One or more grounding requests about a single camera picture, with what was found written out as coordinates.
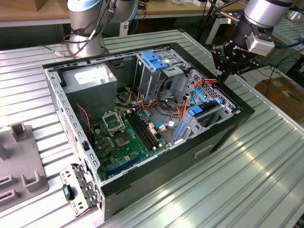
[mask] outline slotted aluminum table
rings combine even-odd
[[[272,35],[285,44],[293,44],[300,41],[299,36],[301,34],[304,34],[304,21],[295,23],[287,18],[282,18],[282,20],[274,27],[274,31],[272,32]],[[304,45],[298,45],[293,48],[300,51],[304,49]]]
[[[177,42],[216,73],[210,53],[177,30],[105,42],[110,52]],[[76,160],[41,67],[61,60],[41,47],[0,52],[0,127],[19,121],[32,126],[50,186],[0,213],[0,227],[292,227],[303,214],[303,128],[231,76],[227,85],[256,112],[222,148],[106,223],[96,209],[75,219],[59,172]]]

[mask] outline blue button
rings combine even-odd
[[[192,116],[194,116],[194,115],[196,115],[198,113],[201,113],[202,111],[203,110],[199,106],[195,106],[195,107],[189,109],[189,113]]]
[[[65,194],[68,195],[68,189],[65,187]]]

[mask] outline gray holder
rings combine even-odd
[[[0,133],[0,212],[48,190],[29,125],[16,123]]]

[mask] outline blue pcie slot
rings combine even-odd
[[[175,140],[177,140],[177,138],[179,137],[179,135],[180,135],[180,133],[181,133],[181,130],[182,130],[182,128],[184,127],[184,125],[185,125],[185,122],[183,121],[183,122],[181,123],[181,125],[180,125],[179,130],[177,131],[177,133],[176,133],[176,135],[175,135],[175,137],[174,137]]]
[[[137,163],[138,160],[139,160],[139,158],[140,158],[142,155],[143,155],[143,154],[140,154],[140,155],[138,155],[136,158],[133,158],[132,160],[127,161],[125,164],[122,164],[122,165],[120,165],[120,166],[118,166],[118,167],[116,167],[116,168],[114,168],[114,169],[112,169],[112,170],[106,172],[106,175],[107,175],[107,176],[110,176],[110,175],[112,175],[112,174],[115,174],[115,173],[117,173],[117,172],[123,170],[124,168],[126,168],[126,167],[128,167],[128,166],[130,166],[130,165],[133,165],[133,164]]]

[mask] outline cardboard box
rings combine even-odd
[[[265,95],[267,85],[268,80],[263,80],[255,86],[255,89]],[[304,123],[304,93],[288,79],[284,77],[271,79],[267,98],[298,124]]]
[[[38,11],[46,2],[47,0],[0,0],[0,5]]]

